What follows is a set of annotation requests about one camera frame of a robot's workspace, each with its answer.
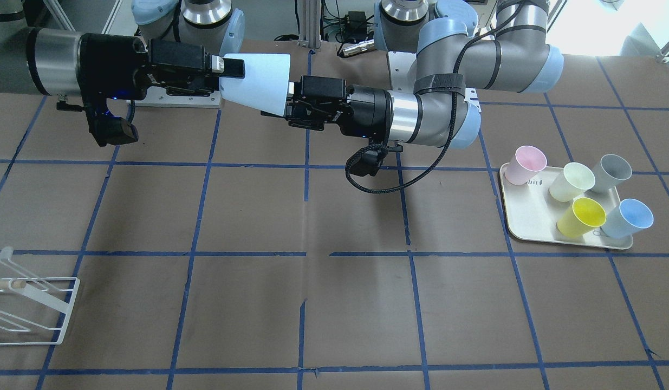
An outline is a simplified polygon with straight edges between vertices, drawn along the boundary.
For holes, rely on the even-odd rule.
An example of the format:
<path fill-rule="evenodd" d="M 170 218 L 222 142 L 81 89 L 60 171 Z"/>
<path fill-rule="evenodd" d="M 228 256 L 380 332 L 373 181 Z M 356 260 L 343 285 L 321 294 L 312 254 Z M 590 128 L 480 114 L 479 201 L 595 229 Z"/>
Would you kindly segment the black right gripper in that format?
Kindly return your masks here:
<path fill-rule="evenodd" d="M 202 46 L 134 36 L 86 33 L 79 52 L 84 100 L 143 100 L 150 87 L 174 94 L 208 95 L 218 77 L 245 78 L 245 62 L 220 57 Z"/>

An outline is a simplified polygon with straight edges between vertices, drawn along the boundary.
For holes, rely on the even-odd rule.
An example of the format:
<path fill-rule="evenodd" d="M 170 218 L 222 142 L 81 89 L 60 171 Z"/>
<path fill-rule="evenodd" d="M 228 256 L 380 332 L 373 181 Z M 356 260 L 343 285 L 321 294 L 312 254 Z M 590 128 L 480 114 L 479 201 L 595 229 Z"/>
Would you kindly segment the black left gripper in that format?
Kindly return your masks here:
<path fill-rule="evenodd" d="M 310 130 L 323 131 L 325 124 L 336 124 L 342 135 L 374 142 L 389 140 L 391 114 L 388 91 L 320 76 L 289 82 L 284 116 L 261 111 L 267 118 L 285 119 L 290 126 Z"/>

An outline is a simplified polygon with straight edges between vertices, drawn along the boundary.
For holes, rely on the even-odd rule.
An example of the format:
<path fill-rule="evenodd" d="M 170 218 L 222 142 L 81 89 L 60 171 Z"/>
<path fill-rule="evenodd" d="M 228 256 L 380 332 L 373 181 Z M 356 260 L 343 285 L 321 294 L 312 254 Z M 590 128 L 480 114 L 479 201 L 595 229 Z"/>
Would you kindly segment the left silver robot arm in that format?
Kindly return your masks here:
<path fill-rule="evenodd" d="M 467 88 L 542 93 L 557 84 L 564 59 L 545 42 L 549 8 L 547 1 L 498 1 L 497 29 L 485 40 L 467 2 L 378 1 L 374 46 L 414 53 L 410 88 L 303 76 L 280 116 L 310 130 L 336 124 L 342 134 L 373 143 L 466 148 L 480 129 Z"/>

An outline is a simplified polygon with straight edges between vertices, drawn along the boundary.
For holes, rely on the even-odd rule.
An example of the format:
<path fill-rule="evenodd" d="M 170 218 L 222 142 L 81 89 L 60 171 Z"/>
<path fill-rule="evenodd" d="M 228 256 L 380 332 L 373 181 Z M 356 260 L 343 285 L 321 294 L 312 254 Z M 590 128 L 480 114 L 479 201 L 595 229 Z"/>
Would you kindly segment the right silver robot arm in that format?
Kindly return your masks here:
<path fill-rule="evenodd" d="M 21 1 L 0 1 L 0 92 L 213 104 L 245 15 L 230 1 L 133 1 L 141 36 L 77 32 L 57 1 L 60 29 L 30 27 Z"/>

